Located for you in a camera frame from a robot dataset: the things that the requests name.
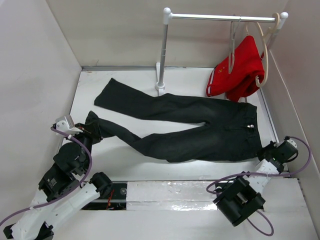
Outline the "black denim trousers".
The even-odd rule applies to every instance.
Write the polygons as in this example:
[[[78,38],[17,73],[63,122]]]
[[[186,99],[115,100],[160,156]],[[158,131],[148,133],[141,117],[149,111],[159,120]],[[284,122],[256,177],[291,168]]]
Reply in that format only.
[[[103,138],[117,137],[147,157],[170,163],[238,162],[255,158],[262,149],[257,107],[250,103],[170,93],[150,96],[111,79],[94,105],[140,120],[194,125],[183,131],[139,137],[93,111],[88,113],[85,122],[97,124]]]

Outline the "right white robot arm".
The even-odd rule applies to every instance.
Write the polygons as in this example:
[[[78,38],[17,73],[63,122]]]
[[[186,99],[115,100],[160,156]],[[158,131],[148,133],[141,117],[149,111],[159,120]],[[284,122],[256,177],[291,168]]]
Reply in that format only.
[[[243,172],[215,184],[217,197],[213,203],[234,226],[244,222],[257,210],[263,209],[266,200],[262,192],[271,175],[278,176],[284,171],[285,164],[299,154],[297,144],[288,138],[282,142],[271,141],[257,153],[259,163],[255,171]]]

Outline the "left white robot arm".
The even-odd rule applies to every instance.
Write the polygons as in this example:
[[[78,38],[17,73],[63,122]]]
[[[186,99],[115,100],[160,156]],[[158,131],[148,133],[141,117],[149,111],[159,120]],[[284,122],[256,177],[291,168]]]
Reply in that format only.
[[[69,142],[53,157],[52,167],[44,174],[29,207],[7,216],[22,214],[3,229],[8,240],[51,240],[57,230],[77,211],[98,198],[107,198],[113,182],[103,172],[86,182],[92,165],[92,146],[103,138],[97,123],[77,123],[63,127],[55,123],[51,130]]]

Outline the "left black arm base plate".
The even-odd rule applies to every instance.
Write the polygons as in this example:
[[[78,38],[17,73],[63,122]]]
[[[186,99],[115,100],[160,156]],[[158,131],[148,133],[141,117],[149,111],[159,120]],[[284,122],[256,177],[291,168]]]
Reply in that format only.
[[[127,209],[127,186],[124,181],[116,181],[107,197],[100,197],[85,205],[86,211],[122,211]]]

